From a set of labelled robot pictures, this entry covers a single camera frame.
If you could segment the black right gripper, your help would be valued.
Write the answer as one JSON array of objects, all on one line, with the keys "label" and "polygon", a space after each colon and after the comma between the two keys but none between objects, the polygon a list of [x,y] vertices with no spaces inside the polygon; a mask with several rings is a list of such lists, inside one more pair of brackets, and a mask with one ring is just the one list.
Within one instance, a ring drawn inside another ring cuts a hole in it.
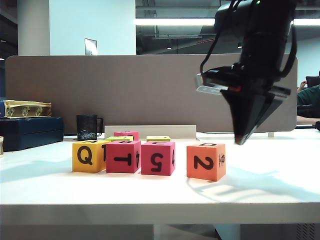
[{"label": "black right gripper", "polygon": [[[202,91],[223,95],[230,107],[234,143],[243,145],[256,129],[283,103],[281,97],[291,94],[289,88],[276,86],[277,73],[246,71],[243,67],[221,66],[202,73]],[[259,94],[242,94],[243,90]]]}]

